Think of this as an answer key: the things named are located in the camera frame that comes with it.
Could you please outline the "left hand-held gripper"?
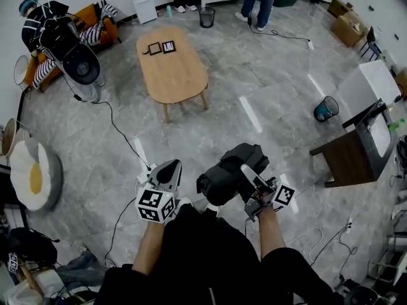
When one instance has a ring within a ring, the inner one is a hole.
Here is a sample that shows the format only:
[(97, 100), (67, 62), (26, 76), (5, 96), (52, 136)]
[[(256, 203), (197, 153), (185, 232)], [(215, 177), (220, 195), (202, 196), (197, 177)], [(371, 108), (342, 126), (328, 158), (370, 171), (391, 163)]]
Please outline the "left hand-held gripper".
[(182, 163), (174, 159), (140, 176), (142, 186), (136, 192), (135, 207), (141, 219), (163, 224), (172, 215), (181, 174)]

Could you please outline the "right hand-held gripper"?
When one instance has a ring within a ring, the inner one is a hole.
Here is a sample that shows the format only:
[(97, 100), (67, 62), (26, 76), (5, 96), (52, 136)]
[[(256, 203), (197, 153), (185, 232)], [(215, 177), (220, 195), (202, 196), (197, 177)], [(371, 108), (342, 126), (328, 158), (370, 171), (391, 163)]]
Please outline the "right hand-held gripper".
[(247, 188), (240, 190), (240, 195), (245, 203), (244, 210), (253, 222), (267, 206), (276, 206), (276, 210), (280, 210), (294, 199), (295, 189), (289, 184), (277, 178), (264, 180), (246, 164), (240, 170), (249, 183)]

